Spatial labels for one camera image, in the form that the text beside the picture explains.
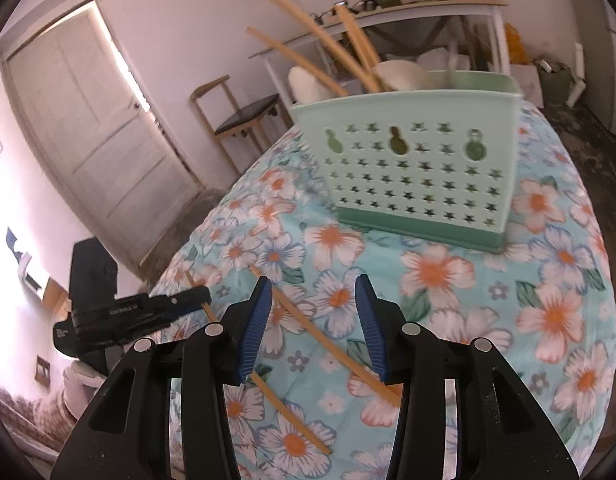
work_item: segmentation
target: tabletop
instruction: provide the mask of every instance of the tabletop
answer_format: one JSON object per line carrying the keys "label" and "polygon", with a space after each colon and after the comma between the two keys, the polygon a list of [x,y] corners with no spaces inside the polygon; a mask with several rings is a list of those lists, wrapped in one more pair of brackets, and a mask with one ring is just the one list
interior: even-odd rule
{"label": "tabletop", "polygon": [[[219,315],[247,298],[256,265],[330,339],[367,367],[354,280],[437,336],[489,338],[558,430],[579,471],[597,441],[616,365],[616,306],[608,256],[588,194],[543,115],[524,102],[507,240],[488,254],[339,224],[324,180],[290,130],[237,182],[170,263],[154,293],[205,283]],[[186,337],[203,312],[157,333]],[[226,387],[242,478],[381,480],[398,408],[377,396],[274,304],[256,370],[333,453],[299,436],[253,384]],[[397,394],[400,386],[392,386]],[[181,452],[179,385],[171,435]],[[445,478],[454,478],[456,402],[446,389]]]}
{"label": "tabletop", "polygon": [[[369,18],[371,16],[379,16],[381,14],[390,14],[394,12],[398,12],[400,10],[409,10],[409,9],[424,9],[427,7],[464,7],[464,6],[487,6],[487,7],[505,7],[508,4],[501,2],[499,0],[430,0],[427,2],[415,2],[412,4],[405,4],[394,7],[383,7],[381,9],[369,10],[368,12],[360,12],[355,14],[354,17],[356,20],[361,20],[363,18]],[[323,28],[328,30],[331,27],[335,27],[339,25],[341,20],[336,16],[333,17],[332,22],[328,25],[324,25]],[[310,36],[310,32],[306,32],[305,34],[299,34],[298,36],[294,36],[293,38],[289,38],[288,40],[283,41],[284,44],[291,43],[292,41],[299,40],[301,38],[306,38]],[[272,48],[264,48],[259,50],[258,52],[252,54],[252,56],[248,56],[248,59],[253,59],[255,57],[261,56],[267,52],[270,52]]]}

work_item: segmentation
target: white table frame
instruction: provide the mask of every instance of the white table frame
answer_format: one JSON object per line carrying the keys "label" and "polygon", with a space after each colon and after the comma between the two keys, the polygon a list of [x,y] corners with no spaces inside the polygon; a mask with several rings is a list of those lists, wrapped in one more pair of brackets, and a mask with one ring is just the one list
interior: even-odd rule
{"label": "white table frame", "polygon": [[[503,4],[480,4],[466,2],[426,2],[425,4],[414,4],[396,7],[394,9],[382,9],[377,12],[368,12],[357,16],[359,27],[371,27],[382,23],[400,22],[402,20],[412,20],[415,18],[434,18],[441,16],[485,16],[488,21],[488,40],[492,51],[493,66],[495,72],[510,75],[510,57],[508,55],[508,42],[506,40],[506,30],[504,20],[501,15]],[[343,23],[336,23],[325,27],[331,35],[341,34],[346,28]],[[317,50],[329,73],[332,73],[328,55],[325,53],[322,44],[312,34],[304,34],[294,40],[285,43],[288,48],[296,48],[304,44],[316,41]],[[293,100],[290,96],[288,86],[284,79],[275,71],[271,60],[276,56],[276,50],[264,50],[251,57],[260,57],[270,77],[277,88],[281,101],[290,110],[293,107]]]}

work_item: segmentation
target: dark green basket base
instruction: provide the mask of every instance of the dark green basket base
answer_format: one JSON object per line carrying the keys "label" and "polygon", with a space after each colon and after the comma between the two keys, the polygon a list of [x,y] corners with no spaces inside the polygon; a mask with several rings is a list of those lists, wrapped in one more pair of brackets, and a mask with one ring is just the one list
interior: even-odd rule
{"label": "dark green basket base", "polygon": [[349,207],[338,207],[337,216],[339,221],[344,224],[367,227],[378,231],[388,231],[415,238],[425,238],[434,242],[485,251],[487,253],[501,253],[506,240],[505,232],[495,233],[444,222],[404,218],[403,216],[387,215],[374,211],[361,211]]}

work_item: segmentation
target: door frame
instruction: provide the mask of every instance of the door frame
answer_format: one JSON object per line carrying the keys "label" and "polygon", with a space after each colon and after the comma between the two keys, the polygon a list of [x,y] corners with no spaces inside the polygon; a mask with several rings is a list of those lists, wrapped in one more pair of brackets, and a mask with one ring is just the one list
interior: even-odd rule
{"label": "door frame", "polygon": [[[2,42],[0,39],[0,70],[2,73],[2,81],[6,91],[6,95],[8,96],[8,101],[10,102],[10,106],[12,108],[13,114],[18,122],[18,125],[22,131],[24,139],[28,146],[30,147],[33,155],[37,159],[40,164],[42,170],[53,184],[55,189],[59,192],[62,198],[66,201],[68,207],[75,213],[77,218],[86,226],[86,228],[96,236],[110,251],[110,253],[122,263],[125,267],[128,268],[133,274],[135,274],[138,278],[142,279],[142,274],[140,271],[140,261],[135,261],[129,254],[128,250],[123,246],[123,243],[117,242],[116,238],[112,236],[110,231],[105,227],[102,222],[96,219],[83,204],[82,199],[80,199],[75,193],[67,185],[66,181],[61,177],[60,171],[55,167],[55,165],[48,159],[46,156],[46,152],[43,147],[38,142],[36,135],[33,133],[33,128],[31,124],[28,122],[28,118],[22,109],[21,104],[19,103],[18,93],[15,89],[14,80],[12,78],[12,73],[10,71],[9,60],[18,53],[19,50],[24,48],[27,44],[32,42],[36,37],[38,37],[41,33],[43,33],[47,28],[51,27],[53,24],[58,22],[59,20],[66,17],[71,12],[83,7],[84,5],[94,2],[98,8],[101,17],[108,28],[108,31],[112,37],[112,41],[120,51],[121,55],[124,57],[125,62],[128,64],[130,72],[135,76],[135,72],[133,71],[133,66],[128,61],[128,58],[124,55],[123,50],[120,47],[119,42],[117,41],[114,32],[108,25],[106,20],[106,16],[104,11],[102,10],[101,0],[63,0],[59,4],[54,4],[50,9],[45,11],[38,10],[40,7],[47,5],[49,0],[45,0],[39,6],[32,9],[26,16],[24,16],[19,22],[17,22],[10,30],[13,28],[17,30],[17,27],[20,30],[20,33],[13,37],[12,35],[9,37],[8,32],[4,34],[5,42]],[[148,101],[150,105],[150,111],[156,118],[155,124],[155,137],[160,144],[163,145],[164,150],[166,152],[166,156],[169,156],[173,159],[177,164],[181,164],[185,172],[191,177],[193,184],[197,187],[198,192],[192,197],[192,199],[188,202],[192,202],[197,198],[199,193],[207,190],[207,187],[204,186],[198,176],[191,170],[190,165],[184,160],[181,155],[181,152],[177,149],[173,140],[168,136],[166,129],[164,128],[163,117],[159,114],[159,112],[154,108],[153,103],[150,100],[150,96],[144,92],[144,88],[141,83],[137,80],[137,84],[139,88]],[[155,246],[159,240],[162,238],[163,234],[168,231],[168,228],[160,235],[160,237],[155,240]]]}

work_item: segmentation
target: white door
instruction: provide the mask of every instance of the white door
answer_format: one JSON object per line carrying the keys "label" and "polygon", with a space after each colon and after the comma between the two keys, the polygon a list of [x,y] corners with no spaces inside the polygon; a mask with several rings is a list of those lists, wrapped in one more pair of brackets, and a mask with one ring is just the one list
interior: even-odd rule
{"label": "white door", "polygon": [[76,200],[77,215],[137,269],[198,189],[122,76],[100,19],[90,6],[8,67],[31,140],[68,203]]}

